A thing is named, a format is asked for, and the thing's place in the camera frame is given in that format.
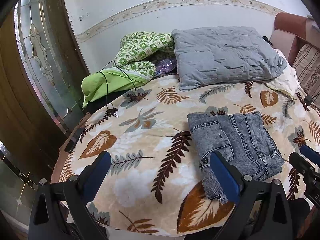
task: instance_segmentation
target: white floor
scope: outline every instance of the white floor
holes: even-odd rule
[[[73,222],[73,218],[69,213],[67,223]],[[113,228],[106,228],[109,240],[183,240],[184,236],[168,237],[168,236],[153,236],[147,234],[139,234],[125,230],[115,230]]]

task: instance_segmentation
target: blue gripper pad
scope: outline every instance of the blue gripper pad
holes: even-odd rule
[[[94,200],[108,170],[111,166],[111,156],[107,151],[104,152],[103,157],[97,163],[95,169],[91,172],[87,181],[84,184],[82,201],[88,203]]]
[[[301,145],[300,152],[303,156],[308,158],[313,162],[313,164],[316,164],[320,167],[320,155],[315,150],[311,149],[306,144]]]
[[[210,156],[210,167],[217,177],[228,200],[237,205],[240,201],[239,185],[214,152],[212,152]]]

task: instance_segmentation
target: white cloth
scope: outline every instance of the white cloth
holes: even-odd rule
[[[287,67],[283,70],[280,76],[271,79],[270,81],[263,81],[263,83],[265,83],[268,88],[280,91],[290,98],[293,98],[297,89],[300,88],[300,83],[297,80],[297,73],[295,69],[290,66],[281,50],[274,50],[285,59],[285,61],[287,62]]]

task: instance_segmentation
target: jeans button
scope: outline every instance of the jeans button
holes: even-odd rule
[[[204,157],[203,158],[203,164],[207,164],[209,162],[208,158],[207,157]]]

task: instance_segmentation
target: striped cushion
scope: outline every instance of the striped cushion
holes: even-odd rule
[[[320,93],[320,52],[309,44],[304,45],[292,66],[303,90],[312,97]],[[314,101],[320,107],[320,96]]]

